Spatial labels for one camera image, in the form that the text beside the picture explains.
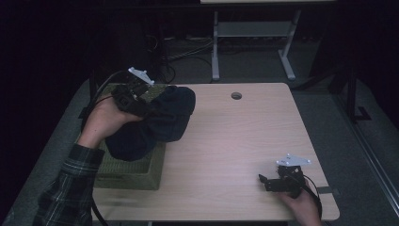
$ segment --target shirt cuff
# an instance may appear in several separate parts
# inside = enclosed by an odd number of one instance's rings
[[[73,144],[62,170],[76,177],[94,177],[103,162],[104,151]]]

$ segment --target plaid shirt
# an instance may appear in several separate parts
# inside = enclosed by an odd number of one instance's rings
[[[39,198],[33,225],[91,225],[96,173],[104,151],[74,144],[57,178]]]

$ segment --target background table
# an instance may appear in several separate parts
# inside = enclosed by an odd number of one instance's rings
[[[287,220],[293,216],[258,174],[278,178],[287,153],[312,161],[302,167],[328,186],[305,126],[285,84],[187,85],[196,109],[181,140],[168,143],[160,189],[95,188],[109,220]],[[231,94],[240,92],[242,99]],[[323,219],[336,219],[332,194],[322,194]]]

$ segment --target person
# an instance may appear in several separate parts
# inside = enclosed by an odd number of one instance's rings
[[[104,156],[98,146],[123,124],[141,120],[118,110],[113,98],[103,98],[96,104],[60,173],[40,195],[33,225],[91,225],[94,180]],[[276,194],[291,208],[301,225],[321,225],[317,208],[307,192],[302,192],[296,199],[285,193]]]

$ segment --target folded clothing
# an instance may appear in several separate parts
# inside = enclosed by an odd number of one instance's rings
[[[120,160],[144,157],[157,141],[182,138],[196,104],[195,92],[187,87],[168,86],[149,106],[152,113],[143,121],[124,124],[105,139],[110,154]]]

